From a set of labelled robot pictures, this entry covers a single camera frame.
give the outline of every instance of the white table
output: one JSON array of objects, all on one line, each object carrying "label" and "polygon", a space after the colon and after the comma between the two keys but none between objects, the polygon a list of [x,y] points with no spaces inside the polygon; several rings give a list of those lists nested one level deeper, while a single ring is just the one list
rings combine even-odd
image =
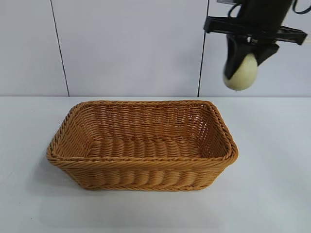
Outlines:
[{"label": "white table", "polygon": [[194,192],[86,191],[50,165],[46,147],[68,110],[98,99],[0,98],[1,233],[310,232],[311,99],[205,98],[240,155]]}]

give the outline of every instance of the white egg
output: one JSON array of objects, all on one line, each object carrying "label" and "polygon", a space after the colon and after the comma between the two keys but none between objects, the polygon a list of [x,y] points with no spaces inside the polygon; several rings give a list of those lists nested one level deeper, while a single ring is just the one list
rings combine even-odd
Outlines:
[{"label": "white egg", "polygon": [[254,54],[249,53],[245,56],[240,67],[228,79],[224,74],[224,83],[232,90],[242,91],[249,88],[257,77],[258,64]]}]

